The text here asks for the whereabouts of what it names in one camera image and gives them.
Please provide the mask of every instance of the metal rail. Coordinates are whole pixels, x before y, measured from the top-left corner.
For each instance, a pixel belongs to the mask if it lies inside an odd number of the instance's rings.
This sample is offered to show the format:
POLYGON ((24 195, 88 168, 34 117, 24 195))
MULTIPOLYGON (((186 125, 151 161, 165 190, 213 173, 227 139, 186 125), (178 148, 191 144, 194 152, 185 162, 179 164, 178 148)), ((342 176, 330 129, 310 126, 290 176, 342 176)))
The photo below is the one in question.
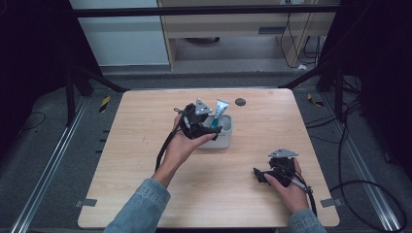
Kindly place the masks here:
MULTIPOLYGON (((333 100, 331 100, 331 97, 328 94, 321 93, 321 95, 324 98, 329 111, 334 114, 332 107, 333 100)), ((334 122, 336 123, 336 127, 338 128, 339 132, 343 133, 343 126, 339 122, 339 120, 336 119, 334 122)), ((375 178, 364 163, 361 157, 361 153, 358 151, 356 144, 351 138, 351 135, 348 135, 347 139, 345 140, 345 145, 360 179, 376 183, 375 178)), ((384 228, 388 231, 395 231, 399 229, 399 222, 397 221, 397 218, 382 190, 376 186, 371 186, 368 184, 364 185, 364 189, 384 228)))
POLYGON ((122 9, 82 9, 73 11, 48 11, 49 16, 61 17, 154 17, 186 15, 224 14, 281 14, 281 13, 330 13, 349 10, 358 6, 339 4, 307 5, 248 5, 248 6, 201 6, 201 7, 161 7, 161 8, 122 8, 122 9))
POLYGON ((76 131, 79 121, 82 118, 87 100, 88 98, 86 97, 83 97, 81 99, 73 123, 70 126, 66 127, 66 129, 64 130, 63 135, 61 136, 60 141, 54 149, 54 152, 51 155, 51 158, 48 164, 46 165, 46 168, 42 176, 37 182, 36 187, 31 193, 28 201, 26 202, 17 220, 13 224, 11 230, 12 233, 24 233, 27 231, 31 220, 36 214, 37 209, 39 208, 40 203, 42 202, 43 197, 46 194, 46 191, 52 181, 54 173, 57 170, 58 164, 60 163, 60 160, 63 157, 64 152, 66 151, 67 146, 69 145, 74 132, 76 131))

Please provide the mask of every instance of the small round object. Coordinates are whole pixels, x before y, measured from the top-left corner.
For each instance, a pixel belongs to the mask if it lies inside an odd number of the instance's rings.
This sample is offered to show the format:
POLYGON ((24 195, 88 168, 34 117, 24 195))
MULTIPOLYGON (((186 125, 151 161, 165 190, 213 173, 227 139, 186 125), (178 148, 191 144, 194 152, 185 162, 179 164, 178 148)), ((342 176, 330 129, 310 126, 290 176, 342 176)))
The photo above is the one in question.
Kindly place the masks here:
POLYGON ((246 100, 243 99, 243 98, 237 98, 237 99, 234 101, 234 103, 235 103, 237 106, 245 106, 245 105, 246 105, 246 100))

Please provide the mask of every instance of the black strap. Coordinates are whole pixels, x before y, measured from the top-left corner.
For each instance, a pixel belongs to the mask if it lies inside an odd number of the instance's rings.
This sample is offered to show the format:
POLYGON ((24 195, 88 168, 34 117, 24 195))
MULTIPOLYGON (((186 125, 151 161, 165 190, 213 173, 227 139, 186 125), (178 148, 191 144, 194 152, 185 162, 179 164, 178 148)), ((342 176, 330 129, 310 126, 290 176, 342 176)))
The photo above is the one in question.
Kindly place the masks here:
POLYGON ((176 133, 178 132, 180 122, 183 119, 183 114, 181 115, 179 122, 176 124, 176 127, 170 132, 169 136, 167 137, 166 141, 164 141, 163 146, 160 149, 160 152, 157 155, 157 159, 155 161, 155 168, 154 170, 157 171, 158 167, 160 166, 161 157, 163 157, 164 152, 166 151, 167 146, 169 146, 170 142, 172 141, 173 137, 175 137, 176 133))

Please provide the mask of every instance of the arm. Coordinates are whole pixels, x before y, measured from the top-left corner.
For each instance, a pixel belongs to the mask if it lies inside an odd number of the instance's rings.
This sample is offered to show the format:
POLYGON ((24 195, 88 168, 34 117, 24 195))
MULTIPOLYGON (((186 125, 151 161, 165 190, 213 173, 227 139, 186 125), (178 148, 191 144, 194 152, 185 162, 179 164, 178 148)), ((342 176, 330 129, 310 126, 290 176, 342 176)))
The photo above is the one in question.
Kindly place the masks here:
MULTIPOLYGON (((180 115, 176 116, 175 126, 179 119, 180 115)), ((195 149, 214 137, 214 134, 208 134, 190 140, 182 131, 177 132, 167 146, 164 159, 152 178, 142 182, 115 219, 106 227, 105 232, 155 232, 170 199, 167 187, 176 171, 195 149)))
MULTIPOLYGON (((294 167, 298 173, 301 173, 297 159, 294 160, 294 167)), ((283 187, 274 177, 267 174, 264 176, 279 193, 283 203, 292 214, 288 222, 288 228, 291 232, 326 232, 318 218, 309 209, 306 193, 301 187, 294 183, 283 187)))

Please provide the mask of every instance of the finger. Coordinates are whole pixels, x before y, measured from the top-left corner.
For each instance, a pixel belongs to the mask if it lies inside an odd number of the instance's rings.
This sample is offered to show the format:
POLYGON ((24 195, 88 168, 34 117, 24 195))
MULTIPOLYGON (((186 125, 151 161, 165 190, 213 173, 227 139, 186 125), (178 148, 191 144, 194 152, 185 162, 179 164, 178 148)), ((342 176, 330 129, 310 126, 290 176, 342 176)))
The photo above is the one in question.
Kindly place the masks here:
POLYGON ((278 192, 281 192, 283 189, 285 189, 276 178, 274 178, 273 176, 269 175, 269 174, 264 174, 264 177, 266 178, 266 180, 270 183, 270 185, 272 185, 278 192))
POLYGON ((173 122, 173 128, 172 128, 172 130, 175 129, 176 125, 179 124, 179 121, 180 121, 180 119, 181 119, 181 116, 182 116, 182 114, 178 114, 178 115, 175 117, 175 121, 173 122))
POLYGON ((297 158, 295 158, 293 160, 293 162, 294 162, 294 170, 296 172, 298 172, 299 174, 302 174, 302 170, 300 169, 299 162, 297 161, 297 158))
POLYGON ((193 139, 193 143, 195 145, 196 148, 202 146, 203 144, 209 142, 210 140, 212 140, 214 137, 216 136, 216 134, 205 134, 203 136, 200 136, 196 139, 193 139))

